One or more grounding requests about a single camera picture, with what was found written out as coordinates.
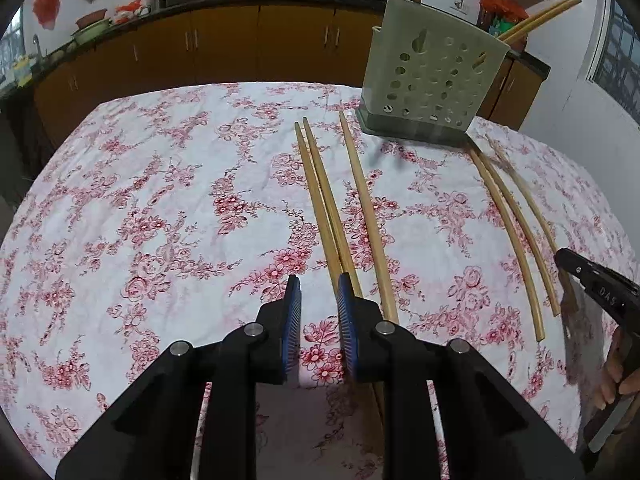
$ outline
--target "perforated basket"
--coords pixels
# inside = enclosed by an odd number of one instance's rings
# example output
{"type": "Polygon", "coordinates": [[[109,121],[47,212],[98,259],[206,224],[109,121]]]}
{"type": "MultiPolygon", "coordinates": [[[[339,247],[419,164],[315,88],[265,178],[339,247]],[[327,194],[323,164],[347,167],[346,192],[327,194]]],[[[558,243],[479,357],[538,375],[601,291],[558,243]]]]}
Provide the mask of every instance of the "perforated basket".
{"type": "Polygon", "coordinates": [[[455,16],[388,0],[382,28],[374,27],[356,112],[362,129],[460,145],[508,50],[455,16]]]}

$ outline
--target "tablecloth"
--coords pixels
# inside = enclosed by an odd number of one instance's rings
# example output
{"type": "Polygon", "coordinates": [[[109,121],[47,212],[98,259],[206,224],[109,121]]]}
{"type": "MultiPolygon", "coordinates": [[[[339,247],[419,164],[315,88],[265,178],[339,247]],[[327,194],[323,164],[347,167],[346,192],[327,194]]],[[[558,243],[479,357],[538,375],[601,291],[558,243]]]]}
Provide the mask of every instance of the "tablecloth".
{"type": "MultiPolygon", "coordinates": [[[[366,172],[401,324],[431,342],[466,338],[575,448],[612,321],[583,294],[564,325],[552,317],[529,250],[546,329],[538,344],[513,248],[468,155],[361,133],[359,94],[306,83],[153,92],[101,104],[57,150],[0,252],[0,402],[47,472],[171,342],[221,340],[279,298],[291,273],[302,285],[300,363],[287,386],[258,388],[258,476],[381,475],[342,380],[293,129],[308,117],[364,294],[379,301],[339,110],[366,172]]],[[[638,279],[628,239],[583,168],[479,118],[468,132],[490,156],[486,136],[503,147],[559,246],[638,279]]],[[[540,226],[502,175],[561,297],[540,226]]],[[[446,478],[441,433],[440,448],[446,478]]]]}

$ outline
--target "window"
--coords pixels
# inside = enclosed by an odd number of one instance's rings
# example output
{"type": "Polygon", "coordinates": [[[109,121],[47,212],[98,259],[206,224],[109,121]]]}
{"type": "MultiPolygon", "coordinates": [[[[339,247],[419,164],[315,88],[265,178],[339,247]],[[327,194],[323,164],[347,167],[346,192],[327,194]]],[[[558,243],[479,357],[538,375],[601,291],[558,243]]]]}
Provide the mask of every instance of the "window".
{"type": "Polygon", "coordinates": [[[608,24],[591,80],[640,124],[640,40],[618,3],[610,0],[606,6],[608,24]]]}
{"type": "Polygon", "coordinates": [[[24,54],[22,8],[15,13],[0,40],[0,75],[5,74],[21,54],[24,54]]]}

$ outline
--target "human hand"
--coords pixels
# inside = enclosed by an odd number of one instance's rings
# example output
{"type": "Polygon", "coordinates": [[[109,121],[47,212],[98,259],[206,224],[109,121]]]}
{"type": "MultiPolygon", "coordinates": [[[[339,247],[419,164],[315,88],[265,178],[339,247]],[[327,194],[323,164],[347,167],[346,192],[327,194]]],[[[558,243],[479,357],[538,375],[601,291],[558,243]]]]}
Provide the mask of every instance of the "human hand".
{"type": "Polygon", "coordinates": [[[620,357],[622,337],[622,329],[618,327],[613,333],[607,361],[602,367],[602,381],[596,388],[593,396],[593,403],[599,410],[604,410],[607,404],[611,404],[614,401],[616,398],[616,388],[620,392],[620,395],[640,392],[640,368],[633,371],[618,387],[623,373],[622,357],[620,357]]]}

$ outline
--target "floral tablecloth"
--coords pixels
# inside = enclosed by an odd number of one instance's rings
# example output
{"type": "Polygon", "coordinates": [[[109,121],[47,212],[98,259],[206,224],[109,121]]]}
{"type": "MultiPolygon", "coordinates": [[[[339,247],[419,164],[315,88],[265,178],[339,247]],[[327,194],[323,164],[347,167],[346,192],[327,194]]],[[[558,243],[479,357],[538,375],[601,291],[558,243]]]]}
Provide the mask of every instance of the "floral tablecloth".
{"type": "MultiPolygon", "coordinates": [[[[302,83],[155,92],[100,105],[60,147],[0,253],[0,402],[47,472],[172,341],[220,340],[295,273],[299,378],[258,388],[258,476],[380,476],[342,382],[335,300],[293,129],[309,118],[362,288],[377,301],[339,110],[367,173],[402,325],[432,342],[469,340],[575,447],[612,322],[581,294],[578,314],[564,325],[553,318],[529,251],[544,303],[537,344],[513,249],[468,156],[362,134],[359,94],[302,83]]],[[[505,149],[559,246],[638,278],[626,235],[582,168],[479,118],[469,133],[491,156],[485,136],[505,149]]],[[[503,175],[561,296],[542,231],[503,175]]]]}

